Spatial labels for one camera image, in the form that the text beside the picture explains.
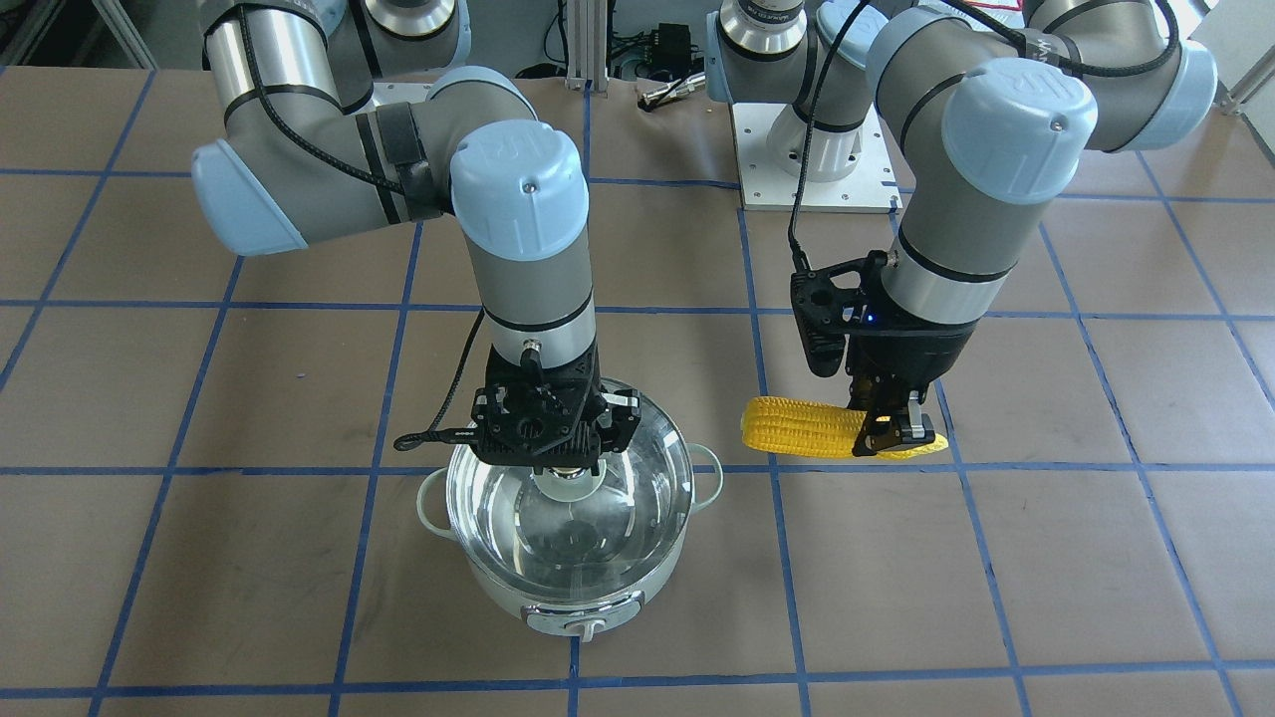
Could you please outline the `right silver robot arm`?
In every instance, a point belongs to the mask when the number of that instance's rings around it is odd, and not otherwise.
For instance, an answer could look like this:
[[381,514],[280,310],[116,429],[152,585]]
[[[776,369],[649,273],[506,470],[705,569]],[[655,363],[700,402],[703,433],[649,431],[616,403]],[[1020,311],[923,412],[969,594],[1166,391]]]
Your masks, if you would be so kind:
[[640,404],[606,390],[578,145],[497,70],[460,64],[458,1],[200,1],[226,137],[193,154],[236,255],[456,219],[492,347],[470,427],[397,438],[490,466],[601,475]]

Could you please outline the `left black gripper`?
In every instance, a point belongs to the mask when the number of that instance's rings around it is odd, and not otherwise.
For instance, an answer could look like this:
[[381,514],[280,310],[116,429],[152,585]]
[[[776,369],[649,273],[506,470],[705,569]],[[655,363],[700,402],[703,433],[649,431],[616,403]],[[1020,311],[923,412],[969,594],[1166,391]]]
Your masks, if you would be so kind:
[[793,255],[790,302],[810,371],[850,378],[849,408],[864,413],[852,454],[933,448],[937,432],[921,404],[956,362],[974,323],[938,324],[907,313],[884,290],[887,254],[813,269]]

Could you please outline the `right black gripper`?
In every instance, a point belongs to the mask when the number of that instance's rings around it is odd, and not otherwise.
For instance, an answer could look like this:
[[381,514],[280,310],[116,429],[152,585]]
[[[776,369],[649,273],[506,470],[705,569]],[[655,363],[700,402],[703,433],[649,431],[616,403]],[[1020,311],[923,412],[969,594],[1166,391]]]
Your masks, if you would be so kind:
[[641,420],[632,387],[602,390],[595,344],[558,367],[514,364],[490,350],[472,418],[474,453],[490,466],[592,468],[602,453],[623,453]]

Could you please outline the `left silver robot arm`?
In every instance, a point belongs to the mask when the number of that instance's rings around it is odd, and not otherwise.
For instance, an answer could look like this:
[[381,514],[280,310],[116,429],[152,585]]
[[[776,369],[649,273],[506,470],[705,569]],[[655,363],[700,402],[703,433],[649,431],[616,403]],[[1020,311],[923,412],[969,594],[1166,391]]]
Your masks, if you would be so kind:
[[752,399],[745,445],[905,459],[946,440],[923,412],[1084,151],[1174,145],[1218,87],[1210,50],[1165,1],[1025,1],[1023,28],[959,1],[725,1],[708,18],[711,100],[783,102],[771,153],[798,181],[847,176],[870,114],[915,190],[892,248],[813,267],[796,236],[790,305],[810,371],[847,373],[844,407]]

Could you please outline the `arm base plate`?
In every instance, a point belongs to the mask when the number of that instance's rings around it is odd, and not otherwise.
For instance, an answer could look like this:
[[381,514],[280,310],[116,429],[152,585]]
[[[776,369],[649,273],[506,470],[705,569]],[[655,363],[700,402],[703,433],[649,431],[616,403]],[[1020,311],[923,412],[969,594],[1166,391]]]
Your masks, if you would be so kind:
[[741,198],[746,211],[789,211],[805,175],[802,208],[815,212],[887,213],[898,188],[884,129],[873,108],[850,131],[812,131],[787,105],[733,105]]
[[374,108],[381,108],[386,105],[414,105],[414,102],[423,102],[428,97],[428,91],[432,91],[432,83],[419,83],[419,82],[374,82],[374,91],[370,94],[368,101],[362,108],[357,110],[357,114],[368,114]]

